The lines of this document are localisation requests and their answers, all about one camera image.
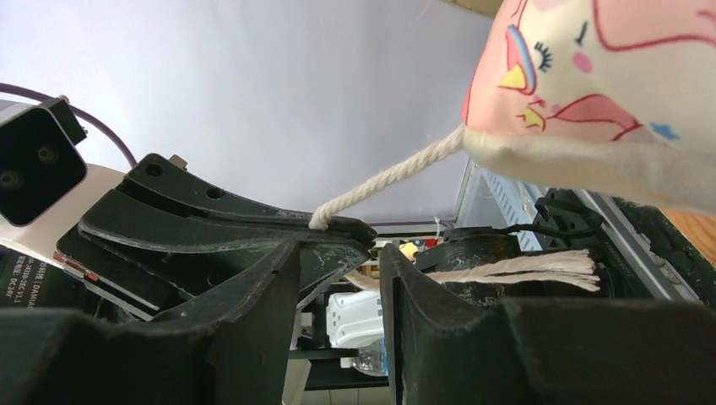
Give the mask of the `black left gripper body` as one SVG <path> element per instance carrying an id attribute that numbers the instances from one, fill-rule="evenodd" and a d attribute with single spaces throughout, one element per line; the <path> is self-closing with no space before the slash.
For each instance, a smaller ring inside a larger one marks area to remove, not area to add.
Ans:
<path id="1" fill-rule="evenodd" d="M 1 248 L 1 307 L 70 308 L 111 323 L 136 321 L 77 279 L 31 256 Z"/>

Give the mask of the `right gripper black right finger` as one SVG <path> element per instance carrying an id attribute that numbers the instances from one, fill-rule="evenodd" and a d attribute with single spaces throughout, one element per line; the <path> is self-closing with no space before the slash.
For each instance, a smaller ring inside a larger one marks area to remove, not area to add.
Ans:
<path id="1" fill-rule="evenodd" d="M 395 404 L 712 404 L 715 313 L 667 300 L 473 306 L 395 247 L 380 260 Z"/>

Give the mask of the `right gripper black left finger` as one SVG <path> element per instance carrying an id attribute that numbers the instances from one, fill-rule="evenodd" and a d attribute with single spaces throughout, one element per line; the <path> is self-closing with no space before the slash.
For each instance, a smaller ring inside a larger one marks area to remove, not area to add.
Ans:
<path id="1" fill-rule="evenodd" d="M 1 313 L 4 404 L 278 404 L 300 284 L 294 241 L 160 314 Z"/>

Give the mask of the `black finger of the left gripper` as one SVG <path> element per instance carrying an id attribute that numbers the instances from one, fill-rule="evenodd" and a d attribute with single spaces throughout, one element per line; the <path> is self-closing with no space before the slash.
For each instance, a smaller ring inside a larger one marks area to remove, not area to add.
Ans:
<path id="1" fill-rule="evenodd" d="M 311 215 L 228 192 L 148 154 L 120 185 L 120 242 L 140 249 L 230 249 L 295 240 L 373 247 L 376 231 L 338 217 L 310 229 Z"/>
<path id="2" fill-rule="evenodd" d="M 147 321 L 294 241 L 302 309 L 366 262 L 371 248 L 371 229 L 360 220 L 337 217 L 314 230 L 310 217 L 233 194 L 112 189 L 58 241 L 57 254 L 91 291 Z"/>

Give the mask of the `pink unicorn drawstring bag blanket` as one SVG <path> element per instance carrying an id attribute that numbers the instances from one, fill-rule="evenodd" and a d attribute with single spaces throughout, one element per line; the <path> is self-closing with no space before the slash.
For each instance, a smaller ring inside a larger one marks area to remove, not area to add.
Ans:
<path id="1" fill-rule="evenodd" d="M 503 2 L 459 127 L 310 228 L 459 150 L 519 181 L 714 214 L 714 2 Z"/>

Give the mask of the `wooden striped pet bed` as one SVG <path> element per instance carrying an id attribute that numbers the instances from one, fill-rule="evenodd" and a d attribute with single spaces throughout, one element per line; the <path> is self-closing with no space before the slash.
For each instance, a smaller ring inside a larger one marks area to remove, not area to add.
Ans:
<path id="1" fill-rule="evenodd" d="M 502 0 L 442 0 L 447 5 L 472 13 L 494 19 L 499 11 Z"/>

